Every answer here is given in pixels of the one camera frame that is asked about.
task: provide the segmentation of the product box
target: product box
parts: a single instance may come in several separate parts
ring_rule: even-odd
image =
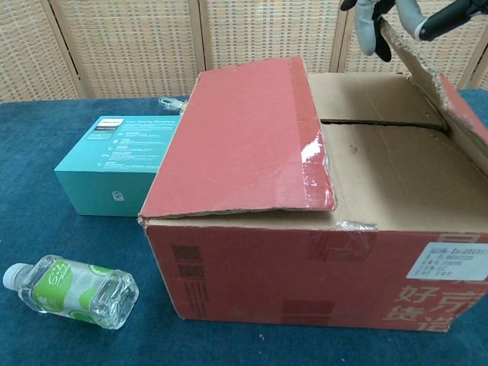
[[[179,119],[99,117],[54,169],[76,212],[136,217]]]
[[[315,106],[299,57],[201,74],[140,214],[181,318],[443,332],[488,291],[488,131],[384,33],[412,77]]]

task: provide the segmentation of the bottle label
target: bottle label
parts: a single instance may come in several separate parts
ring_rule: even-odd
[[[96,265],[57,259],[35,285],[32,297],[48,313],[95,323],[90,305],[110,272]]]

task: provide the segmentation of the white bottle cap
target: white bottle cap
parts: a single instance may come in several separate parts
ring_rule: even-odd
[[[18,287],[15,286],[15,277],[17,276],[18,272],[22,270],[26,266],[25,263],[15,263],[11,265],[7,271],[5,271],[3,275],[3,285],[13,291],[17,291]]]

